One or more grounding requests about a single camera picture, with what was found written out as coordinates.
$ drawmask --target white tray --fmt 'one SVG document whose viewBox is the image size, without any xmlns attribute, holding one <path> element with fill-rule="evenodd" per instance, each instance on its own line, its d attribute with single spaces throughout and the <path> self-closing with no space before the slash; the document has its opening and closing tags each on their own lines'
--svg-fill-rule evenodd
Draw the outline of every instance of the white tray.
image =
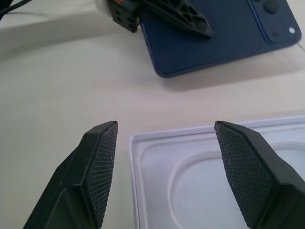
<svg viewBox="0 0 305 229">
<path fill-rule="evenodd" d="M 240 123 L 305 179 L 305 116 Z M 137 229 L 247 229 L 213 126 L 134 135 L 129 142 Z"/>
</svg>

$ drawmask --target white surface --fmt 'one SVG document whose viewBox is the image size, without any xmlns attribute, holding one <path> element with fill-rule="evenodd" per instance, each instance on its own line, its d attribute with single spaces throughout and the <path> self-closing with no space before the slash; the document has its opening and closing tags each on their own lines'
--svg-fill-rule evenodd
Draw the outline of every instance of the white surface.
<svg viewBox="0 0 305 229">
<path fill-rule="evenodd" d="M 305 179 L 305 116 L 243 123 Z M 213 126 L 130 139 L 137 229 L 246 229 Z"/>
<path fill-rule="evenodd" d="M 289 4 L 304 30 L 304 1 Z M 3 228 L 22 228 L 55 168 L 94 125 L 119 122 L 103 228 L 133 229 L 131 135 L 305 114 L 298 46 L 165 80 L 141 32 L 102 16 L 92 0 L 34 0 L 15 12 L 0 22 Z"/>
</svg>

